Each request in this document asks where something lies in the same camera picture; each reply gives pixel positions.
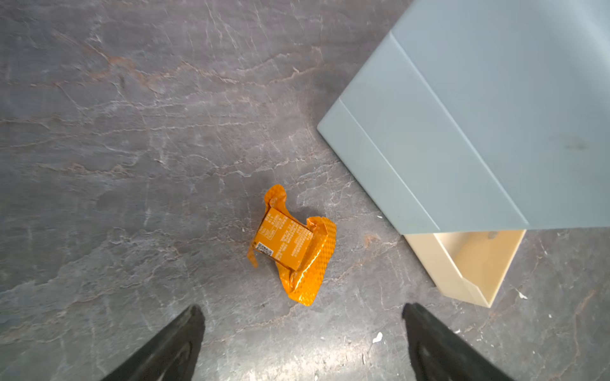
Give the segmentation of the light blue drawer box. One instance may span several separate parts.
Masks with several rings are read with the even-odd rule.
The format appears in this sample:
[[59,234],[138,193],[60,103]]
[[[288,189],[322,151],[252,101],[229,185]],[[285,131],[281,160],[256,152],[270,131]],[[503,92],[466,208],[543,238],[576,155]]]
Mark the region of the light blue drawer box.
[[416,1],[318,129],[439,291],[492,306],[528,230],[609,224],[609,4]]

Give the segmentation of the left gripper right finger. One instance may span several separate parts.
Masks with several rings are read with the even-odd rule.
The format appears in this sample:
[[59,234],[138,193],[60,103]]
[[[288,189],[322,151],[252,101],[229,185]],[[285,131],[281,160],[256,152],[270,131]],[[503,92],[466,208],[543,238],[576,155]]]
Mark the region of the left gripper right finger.
[[402,311],[417,380],[510,380],[419,303]]

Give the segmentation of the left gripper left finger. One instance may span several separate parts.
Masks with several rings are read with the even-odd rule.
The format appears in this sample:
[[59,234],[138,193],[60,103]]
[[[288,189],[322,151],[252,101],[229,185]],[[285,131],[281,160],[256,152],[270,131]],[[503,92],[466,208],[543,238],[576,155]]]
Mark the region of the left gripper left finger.
[[204,332],[201,308],[190,305],[103,380],[191,380]]

